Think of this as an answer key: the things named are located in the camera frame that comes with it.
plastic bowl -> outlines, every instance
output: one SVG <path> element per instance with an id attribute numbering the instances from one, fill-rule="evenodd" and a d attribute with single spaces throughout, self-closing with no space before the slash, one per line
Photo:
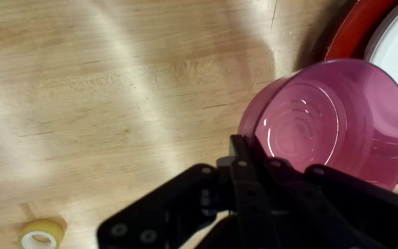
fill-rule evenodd
<path id="1" fill-rule="evenodd" d="M 364 61 L 326 61 L 268 85 L 239 134 L 298 172 L 321 163 L 382 188 L 398 183 L 398 86 Z"/>

